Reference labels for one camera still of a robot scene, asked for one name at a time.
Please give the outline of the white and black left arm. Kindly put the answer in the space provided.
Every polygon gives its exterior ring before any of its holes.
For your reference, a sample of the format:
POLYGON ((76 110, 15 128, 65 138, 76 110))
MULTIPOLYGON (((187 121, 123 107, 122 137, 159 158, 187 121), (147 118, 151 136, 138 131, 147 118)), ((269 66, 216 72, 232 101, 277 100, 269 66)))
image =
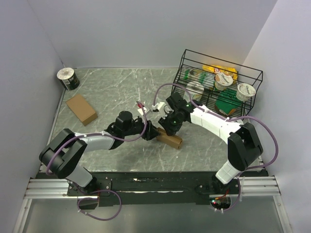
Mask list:
POLYGON ((63 129, 40 153, 40 161, 47 167, 48 175, 70 180, 85 195, 95 192, 97 179, 78 165, 83 153, 95 150, 113 150, 123 142, 159 136, 158 129, 146 117, 133 119, 131 112, 122 111, 106 130, 100 133, 74 133, 63 129))

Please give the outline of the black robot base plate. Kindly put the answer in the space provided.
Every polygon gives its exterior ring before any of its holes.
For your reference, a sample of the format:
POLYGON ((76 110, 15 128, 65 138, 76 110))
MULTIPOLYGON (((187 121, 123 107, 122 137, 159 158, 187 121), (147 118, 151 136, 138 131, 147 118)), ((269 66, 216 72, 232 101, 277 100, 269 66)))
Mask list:
POLYGON ((217 195, 222 199, 240 195, 248 183, 267 178, 267 172, 246 172, 246 178, 234 178, 222 184, 211 171, 191 172, 93 172, 95 181, 86 188, 69 183, 68 197, 98 198, 99 206, 131 204, 195 203, 209 205, 217 195))

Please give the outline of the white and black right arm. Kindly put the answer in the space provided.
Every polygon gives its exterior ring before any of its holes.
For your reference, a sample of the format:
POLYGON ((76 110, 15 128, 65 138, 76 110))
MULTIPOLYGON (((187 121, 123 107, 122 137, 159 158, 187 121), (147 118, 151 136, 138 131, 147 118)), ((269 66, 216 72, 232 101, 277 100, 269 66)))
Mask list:
POLYGON ((175 135, 182 124, 188 122, 208 130, 227 144, 227 161, 216 172, 216 179, 212 182, 217 193, 224 193, 229 182, 263 152, 252 124, 240 124, 234 119, 224 118, 197 101, 187 102, 179 93, 170 95, 165 102, 154 103, 152 109, 160 113, 158 122, 169 136, 175 135))

